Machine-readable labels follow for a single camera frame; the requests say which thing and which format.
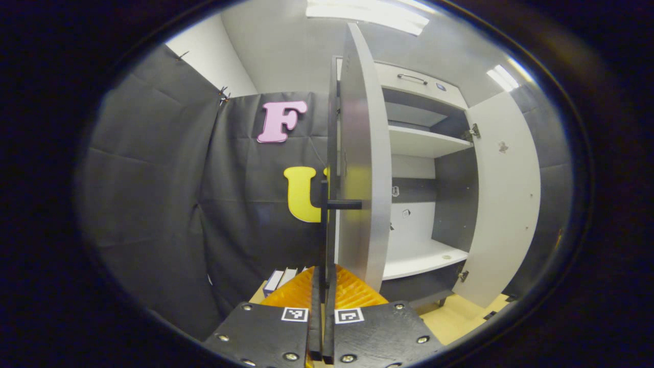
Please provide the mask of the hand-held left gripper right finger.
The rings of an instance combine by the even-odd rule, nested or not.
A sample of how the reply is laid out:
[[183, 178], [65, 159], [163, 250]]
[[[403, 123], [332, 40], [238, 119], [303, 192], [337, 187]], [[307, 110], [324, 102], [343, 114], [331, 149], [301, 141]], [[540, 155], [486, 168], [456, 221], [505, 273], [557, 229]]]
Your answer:
[[334, 367], [411, 367], [444, 345], [407, 301], [390, 302], [342, 266], [330, 268], [323, 358]]

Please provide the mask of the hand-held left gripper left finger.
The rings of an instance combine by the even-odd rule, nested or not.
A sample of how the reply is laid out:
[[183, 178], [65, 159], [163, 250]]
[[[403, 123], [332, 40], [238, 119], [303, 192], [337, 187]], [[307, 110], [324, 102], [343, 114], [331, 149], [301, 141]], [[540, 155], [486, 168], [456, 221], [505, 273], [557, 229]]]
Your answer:
[[320, 282], [314, 267], [279, 272], [260, 302], [238, 304], [203, 346], [241, 367], [313, 367], [322, 359]]

